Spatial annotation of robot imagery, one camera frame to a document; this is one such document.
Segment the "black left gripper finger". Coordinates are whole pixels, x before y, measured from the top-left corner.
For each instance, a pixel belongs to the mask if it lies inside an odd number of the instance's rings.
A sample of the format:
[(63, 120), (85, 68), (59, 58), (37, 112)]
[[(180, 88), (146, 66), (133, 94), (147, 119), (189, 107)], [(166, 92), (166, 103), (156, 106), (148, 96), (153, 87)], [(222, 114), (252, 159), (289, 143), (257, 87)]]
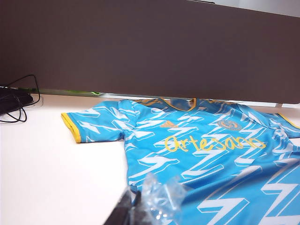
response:
[(137, 191), (134, 200), (129, 190), (125, 191), (110, 214), (111, 225), (134, 225), (135, 212), (141, 202), (141, 192)]

